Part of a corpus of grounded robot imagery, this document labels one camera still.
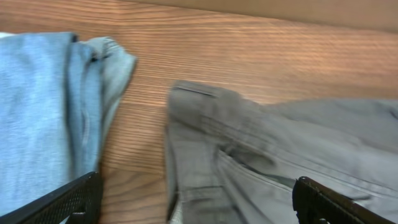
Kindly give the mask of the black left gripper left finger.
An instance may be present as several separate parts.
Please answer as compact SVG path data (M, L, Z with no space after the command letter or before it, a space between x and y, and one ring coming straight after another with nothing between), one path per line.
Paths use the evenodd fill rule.
M95 224L103 198L103 180L89 172L1 217L3 224Z

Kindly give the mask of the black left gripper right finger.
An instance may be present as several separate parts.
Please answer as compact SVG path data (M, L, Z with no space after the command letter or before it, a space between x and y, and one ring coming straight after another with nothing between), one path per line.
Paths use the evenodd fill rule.
M300 224L394 224L305 176L295 182L292 203Z

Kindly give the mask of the grey shorts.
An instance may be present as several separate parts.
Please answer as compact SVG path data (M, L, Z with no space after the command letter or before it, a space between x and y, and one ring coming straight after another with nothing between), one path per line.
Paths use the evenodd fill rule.
M297 223L301 176L397 221L395 100L260 105L180 80L167 117L169 223Z

